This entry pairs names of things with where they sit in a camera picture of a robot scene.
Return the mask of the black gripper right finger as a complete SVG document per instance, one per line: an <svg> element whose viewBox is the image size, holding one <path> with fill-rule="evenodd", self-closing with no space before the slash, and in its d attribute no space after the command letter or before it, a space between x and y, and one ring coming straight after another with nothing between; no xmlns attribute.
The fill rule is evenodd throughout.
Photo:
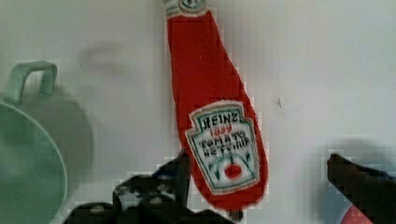
<svg viewBox="0 0 396 224"><path fill-rule="evenodd" d="M396 223L394 176L333 153L327 160L327 177L373 224Z"/></svg>

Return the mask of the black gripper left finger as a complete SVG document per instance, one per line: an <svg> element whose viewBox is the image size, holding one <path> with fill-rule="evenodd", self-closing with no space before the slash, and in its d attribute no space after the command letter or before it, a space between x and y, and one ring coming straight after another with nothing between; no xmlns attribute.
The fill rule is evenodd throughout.
<svg viewBox="0 0 396 224"><path fill-rule="evenodd" d="M206 209L187 207L191 163L185 152L152 175L135 175L117 185L111 203L77 206L64 224L233 224Z"/></svg>

